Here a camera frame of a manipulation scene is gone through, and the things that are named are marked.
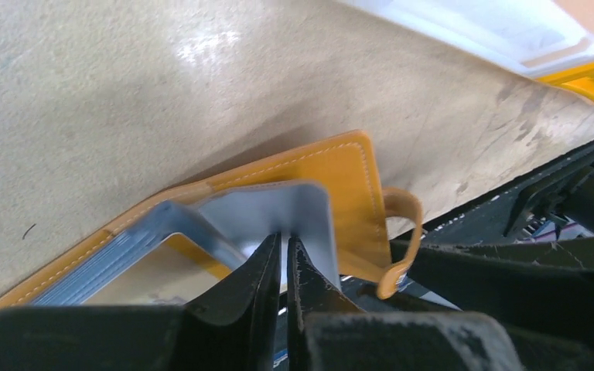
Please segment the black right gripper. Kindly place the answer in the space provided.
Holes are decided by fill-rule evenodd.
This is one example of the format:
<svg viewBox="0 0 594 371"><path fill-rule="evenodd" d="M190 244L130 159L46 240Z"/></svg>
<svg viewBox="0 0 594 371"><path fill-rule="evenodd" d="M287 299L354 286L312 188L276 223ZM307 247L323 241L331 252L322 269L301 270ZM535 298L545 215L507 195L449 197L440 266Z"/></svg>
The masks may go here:
<svg viewBox="0 0 594 371"><path fill-rule="evenodd" d="M571 194L571 217L592 236L513 243L507 228L523 176L453 212L426 239L408 277L463 310L594 350L594 172Z"/></svg>

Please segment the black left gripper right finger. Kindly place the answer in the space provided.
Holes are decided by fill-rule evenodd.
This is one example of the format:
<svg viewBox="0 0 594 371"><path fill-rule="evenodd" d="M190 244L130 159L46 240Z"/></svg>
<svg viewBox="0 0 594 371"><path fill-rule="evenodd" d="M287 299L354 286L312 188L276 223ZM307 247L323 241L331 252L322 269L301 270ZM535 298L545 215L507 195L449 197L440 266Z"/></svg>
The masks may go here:
<svg viewBox="0 0 594 371"><path fill-rule="evenodd" d="M313 265L298 237L287 250L292 370L522 370L506 330L457 311L365 312Z"/></svg>

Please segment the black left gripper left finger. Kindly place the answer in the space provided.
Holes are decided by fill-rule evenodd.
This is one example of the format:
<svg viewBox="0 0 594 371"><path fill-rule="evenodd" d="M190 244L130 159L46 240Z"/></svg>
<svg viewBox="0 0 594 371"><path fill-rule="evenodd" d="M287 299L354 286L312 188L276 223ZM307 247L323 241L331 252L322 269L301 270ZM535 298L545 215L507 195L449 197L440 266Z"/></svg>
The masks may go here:
<svg viewBox="0 0 594 371"><path fill-rule="evenodd" d="M281 241L184 305L0 310L0 370L269 370Z"/></svg>

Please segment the yellow leather card holder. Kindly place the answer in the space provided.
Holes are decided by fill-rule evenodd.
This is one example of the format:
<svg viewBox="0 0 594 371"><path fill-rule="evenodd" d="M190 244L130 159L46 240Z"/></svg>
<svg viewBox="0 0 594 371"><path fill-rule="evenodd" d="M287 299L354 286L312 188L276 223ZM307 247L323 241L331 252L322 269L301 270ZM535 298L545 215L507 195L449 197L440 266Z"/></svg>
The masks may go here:
<svg viewBox="0 0 594 371"><path fill-rule="evenodd" d="M164 305L190 301L245 263L262 240L304 244L333 286L341 275L395 294L414 263L423 210L384 188L373 145L350 131L162 191L0 297L18 305Z"/></svg>

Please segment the white plastic bin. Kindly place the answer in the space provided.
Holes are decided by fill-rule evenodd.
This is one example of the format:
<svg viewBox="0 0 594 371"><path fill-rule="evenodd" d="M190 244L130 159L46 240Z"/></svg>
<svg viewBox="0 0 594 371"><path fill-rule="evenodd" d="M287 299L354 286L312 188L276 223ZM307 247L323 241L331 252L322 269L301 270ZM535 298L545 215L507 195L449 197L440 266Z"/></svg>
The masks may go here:
<svg viewBox="0 0 594 371"><path fill-rule="evenodd" d="M349 1L524 77L594 62L594 1Z"/></svg>

